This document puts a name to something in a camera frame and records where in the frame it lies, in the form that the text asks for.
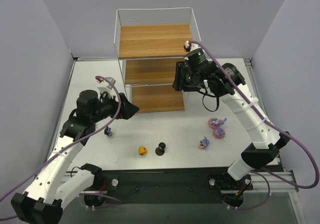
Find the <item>yellow haired doll toy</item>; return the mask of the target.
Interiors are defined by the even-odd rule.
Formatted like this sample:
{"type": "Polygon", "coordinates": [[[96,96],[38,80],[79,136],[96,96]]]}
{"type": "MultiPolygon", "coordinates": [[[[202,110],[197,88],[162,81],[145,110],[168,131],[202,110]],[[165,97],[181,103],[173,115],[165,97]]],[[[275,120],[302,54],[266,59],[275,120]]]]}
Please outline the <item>yellow haired doll toy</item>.
{"type": "Polygon", "coordinates": [[[140,155],[140,156],[144,156],[144,155],[147,155],[147,149],[144,147],[144,146],[140,146],[139,148],[138,148],[138,154],[140,155]]]}

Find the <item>black haired doll toy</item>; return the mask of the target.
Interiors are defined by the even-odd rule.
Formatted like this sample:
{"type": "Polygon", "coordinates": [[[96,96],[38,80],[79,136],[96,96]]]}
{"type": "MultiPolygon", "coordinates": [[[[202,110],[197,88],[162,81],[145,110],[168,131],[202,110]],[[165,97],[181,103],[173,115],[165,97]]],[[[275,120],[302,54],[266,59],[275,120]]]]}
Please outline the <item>black haired doll toy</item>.
{"type": "Polygon", "coordinates": [[[155,153],[157,156],[162,156],[165,153],[166,144],[164,142],[160,142],[158,147],[155,149],[155,153]]]}

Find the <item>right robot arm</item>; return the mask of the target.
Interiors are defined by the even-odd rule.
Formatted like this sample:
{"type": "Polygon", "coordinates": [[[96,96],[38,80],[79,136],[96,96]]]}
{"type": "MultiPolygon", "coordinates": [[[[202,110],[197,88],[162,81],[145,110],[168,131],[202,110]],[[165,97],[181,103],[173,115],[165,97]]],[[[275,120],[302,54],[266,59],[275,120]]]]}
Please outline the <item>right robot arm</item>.
{"type": "Polygon", "coordinates": [[[250,171],[266,166],[288,143],[286,136],[265,123],[268,117],[235,65],[225,63],[219,68],[198,48],[187,53],[183,61],[178,61],[175,70],[175,91],[199,92],[205,89],[203,95],[213,94],[225,103],[249,134],[251,144],[227,169],[230,178],[239,181],[250,171]]]}

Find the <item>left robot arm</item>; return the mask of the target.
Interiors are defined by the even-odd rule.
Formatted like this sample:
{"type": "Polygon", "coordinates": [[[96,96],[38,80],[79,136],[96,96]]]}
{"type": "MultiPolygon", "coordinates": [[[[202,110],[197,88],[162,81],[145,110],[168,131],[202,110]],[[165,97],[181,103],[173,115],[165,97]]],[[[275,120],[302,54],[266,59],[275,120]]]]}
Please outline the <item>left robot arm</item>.
{"type": "Polygon", "coordinates": [[[128,120],[139,111],[124,93],[98,97],[94,90],[80,92],[76,108],[62,126],[49,156],[49,163],[22,193],[15,193],[11,205],[18,218],[27,223],[58,223],[63,210],[85,189],[103,184],[102,169],[85,164],[73,178],[61,183],[73,159],[96,134],[96,124],[108,117],[128,120]]]}

